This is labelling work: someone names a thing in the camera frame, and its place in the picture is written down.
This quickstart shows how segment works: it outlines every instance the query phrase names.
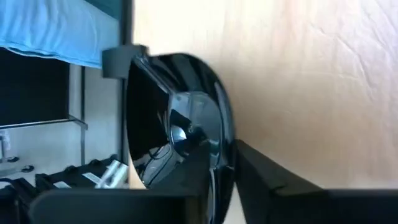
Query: black object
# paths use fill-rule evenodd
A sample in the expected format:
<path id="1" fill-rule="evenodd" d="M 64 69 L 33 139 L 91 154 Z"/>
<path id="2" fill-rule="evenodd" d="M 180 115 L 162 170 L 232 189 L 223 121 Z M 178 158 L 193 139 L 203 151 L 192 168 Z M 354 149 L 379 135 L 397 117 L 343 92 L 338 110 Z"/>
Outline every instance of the black object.
<path id="1" fill-rule="evenodd" d="M 36 189 L 23 178 L 0 179 L 10 185 L 0 189 L 0 223 L 29 224 L 27 216 L 30 203 L 37 196 Z"/>
<path id="2" fill-rule="evenodd" d="M 33 223 L 205 223 L 208 148 L 149 190 L 62 189 L 32 204 Z"/>
<path id="3" fill-rule="evenodd" d="M 68 119 L 69 64 L 0 48 L 0 126 Z"/>
<path id="4" fill-rule="evenodd" d="M 24 166 L 24 168 L 21 169 L 21 172 L 28 173 L 28 172 L 32 172 L 34 169 L 35 169 L 35 167 L 32 165 Z"/>
<path id="5" fill-rule="evenodd" d="M 58 189 L 56 183 L 62 182 L 62 187 L 78 187 L 78 188 L 93 188 L 96 183 L 94 178 L 100 179 L 106 171 L 106 167 L 114 160 L 111 156 L 109 159 L 104 159 L 99 161 L 97 159 L 92 160 L 89 164 L 75 167 L 68 166 L 62 172 L 57 172 L 55 174 L 36 174 L 35 184 L 37 190 L 42 193 L 52 189 Z"/>
<path id="6" fill-rule="evenodd" d="M 19 157 L 16 156 L 7 158 L 7 162 L 17 162 L 17 161 L 19 161 Z"/>
<path id="7" fill-rule="evenodd" d="M 206 144 L 210 222 L 221 222 L 233 189 L 234 125 L 226 91 L 214 71 L 191 55 L 150 57 L 144 46 L 133 45 L 105 50 L 103 69 L 106 78 L 127 80 L 127 139 L 134 161 L 149 158 L 137 169 L 146 187 L 160 185 L 195 146 Z M 167 149 L 168 155 L 153 161 L 153 148 Z"/>

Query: blue fabric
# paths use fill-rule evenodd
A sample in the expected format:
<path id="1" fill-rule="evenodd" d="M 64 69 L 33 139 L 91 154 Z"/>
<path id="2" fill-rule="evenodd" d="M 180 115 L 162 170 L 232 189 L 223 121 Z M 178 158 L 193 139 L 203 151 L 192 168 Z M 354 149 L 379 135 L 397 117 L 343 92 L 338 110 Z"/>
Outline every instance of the blue fabric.
<path id="1" fill-rule="evenodd" d="M 0 47 L 101 68 L 119 45 L 118 21 L 84 0 L 1 0 Z"/>

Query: cable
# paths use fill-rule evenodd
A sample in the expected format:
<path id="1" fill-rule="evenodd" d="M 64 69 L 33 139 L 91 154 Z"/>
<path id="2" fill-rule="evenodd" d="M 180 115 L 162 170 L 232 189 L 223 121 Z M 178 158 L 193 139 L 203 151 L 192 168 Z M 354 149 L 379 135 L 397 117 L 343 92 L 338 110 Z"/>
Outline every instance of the cable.
<path id="1" fill-rule="evenodd" d="M 171 152 L 172 154 L 170 155 L 170 157 L 167 159 L 167 161 L 163 164 L 162 168 L 158 171 L 157 174 L 155 174 L 155 176 L 149 181 L 148 186 L 150 186 L 152 184 L 152 182 L 156 179 L 156 177 L 162 172 L 162 170 L 164 169 L 164 167 L 167 165 L 167 163 L 169 163 L 169 161 L 171 160 L 171 158 L 174 155 L 174 151 Z"/>

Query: light wood panel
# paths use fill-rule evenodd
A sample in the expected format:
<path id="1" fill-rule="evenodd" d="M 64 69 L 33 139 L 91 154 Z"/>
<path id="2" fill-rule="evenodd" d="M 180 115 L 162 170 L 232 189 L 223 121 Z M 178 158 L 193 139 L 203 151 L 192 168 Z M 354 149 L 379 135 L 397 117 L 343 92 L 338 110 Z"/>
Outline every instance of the light wood panel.
<path id="1" fill-rule="evenodd" d="M 136 0 L 134 43 L 220 75 L 238 137 L 324 187 L 398 187 L 398 2 Z"/>

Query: metal rod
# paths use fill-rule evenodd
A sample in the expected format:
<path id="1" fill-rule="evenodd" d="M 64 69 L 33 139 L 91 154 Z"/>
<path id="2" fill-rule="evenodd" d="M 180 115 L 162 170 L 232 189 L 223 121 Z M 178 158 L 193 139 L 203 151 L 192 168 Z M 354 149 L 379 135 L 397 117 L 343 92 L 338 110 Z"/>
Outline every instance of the metal rod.
<path id="1" fill-rule="evenodd" d="M 133 31 L 133 23 L 132 23 L 132 15 L 133 15 L 133 5 L 132 0 L 122 0 L 121 4 L 121 18 L 119 23 L 119 38 L 120 45 L 130 45 L 132 44 L 132 31 Z M 126 162 L 128 161 L 128 145 L 126 140 L 126 89 L 127 89 L 127 81 L 125 79 L 120 80 L 121 92 L 120 92 L 120 102 L 119 108 L 120 111 L 120 144 L 118 150 L 118 159 L 120 161 Z"/>
<path id="2" fill-rule="evenodd" d="M 120 44 L 128 45 L 132 42 L 132 0 L 122 0 L 121 17 L 119 23 Z"/>
<path id="3" fill-rule="evenodd" d="M 23 123 L 23 124 L 10 124 L 10 125 L 0 126 L 0 130 L 11 129 L 11 128 L 25 128 L 25 127 L 38 126 L 38 125 L 43 125 L 43 124 L 65 123 L 65 122 L 71 122 L 71 121 L 74 121 L 74 120 L 65 118 L 65 119 L 58 119 L 58 120 L 53 120 L 53 121 L 40 121 L 40 122 Z"/>
<path id="4" fill-rule="evenodd" d="M 86 164 L 86 130 L 88 125 L 85 123 L 85 101 L 86 101 L 86 67 L 81 68 L 81 82 L 80 82 L 80 163 Z"/>

